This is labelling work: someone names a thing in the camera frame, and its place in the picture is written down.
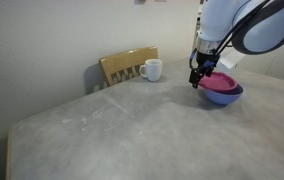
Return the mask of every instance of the chair backrest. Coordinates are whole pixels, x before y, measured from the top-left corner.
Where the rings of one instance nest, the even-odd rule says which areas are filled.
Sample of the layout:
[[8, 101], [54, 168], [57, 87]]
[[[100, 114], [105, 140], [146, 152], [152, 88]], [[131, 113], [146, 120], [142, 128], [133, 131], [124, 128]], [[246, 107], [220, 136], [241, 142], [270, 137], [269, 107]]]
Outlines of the chair backrest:
[[148, 59], [157, 59], [155, 46], [134, 49], [103, 57], [99, 60], [108, 86], [140, 75], [139, 68]]

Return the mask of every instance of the bowl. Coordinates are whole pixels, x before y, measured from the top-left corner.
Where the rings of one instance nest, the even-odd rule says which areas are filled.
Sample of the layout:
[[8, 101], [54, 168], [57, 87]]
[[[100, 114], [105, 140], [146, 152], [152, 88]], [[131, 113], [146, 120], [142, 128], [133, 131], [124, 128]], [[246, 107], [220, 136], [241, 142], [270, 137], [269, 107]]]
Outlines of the bowl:
[[229, 91], [216, 92], [210, 89], [205, 89], [204, 93], [210, 101], [216, 104], [227, 105], [235, 102], [241, 97], [243, 88], [238, 84], [236, 88]]
[[204, 89], [223, 93], [235, 89], [237, 85], [232, 77], [222, 72], [212, 72], [210, 77], [204, 76], [199, 82]]

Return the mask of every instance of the table surface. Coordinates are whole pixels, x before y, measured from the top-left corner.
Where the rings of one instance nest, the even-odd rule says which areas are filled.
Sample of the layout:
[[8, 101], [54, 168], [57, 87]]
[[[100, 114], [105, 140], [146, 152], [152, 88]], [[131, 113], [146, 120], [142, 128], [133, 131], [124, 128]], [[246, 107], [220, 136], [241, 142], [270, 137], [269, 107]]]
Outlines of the table surface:
[[11, 179], [284, 180], [284, 81], [234, 73], [244, 94], [220, 106], [187, 64], [14, 124]]

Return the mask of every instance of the pink bowl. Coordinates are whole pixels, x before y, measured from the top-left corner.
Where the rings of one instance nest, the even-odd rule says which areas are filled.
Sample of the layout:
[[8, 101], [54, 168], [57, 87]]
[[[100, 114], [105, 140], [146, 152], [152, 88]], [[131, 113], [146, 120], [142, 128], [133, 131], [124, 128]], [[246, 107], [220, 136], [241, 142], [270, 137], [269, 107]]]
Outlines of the pink bowl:
[[212, 91], [225, 92], [235, 89], [238, 83], [224, 73], [212, 72], [211, 77], [204, 76], [199, 85]]

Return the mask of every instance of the purple bowl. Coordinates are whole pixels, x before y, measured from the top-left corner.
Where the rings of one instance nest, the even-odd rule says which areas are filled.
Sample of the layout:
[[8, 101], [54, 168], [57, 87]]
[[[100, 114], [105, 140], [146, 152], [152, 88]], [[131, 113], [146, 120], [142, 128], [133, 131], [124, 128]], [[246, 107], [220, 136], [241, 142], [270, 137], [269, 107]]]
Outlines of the purple bowl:
[[209, 89], [205, 89], [204, 93], [210, 101], [216, 104], [227, 105], [235, 102], [240, 98], [243, 93], [243, 88], [238, 84], [236, 88], [223, 93], [212, 91]]

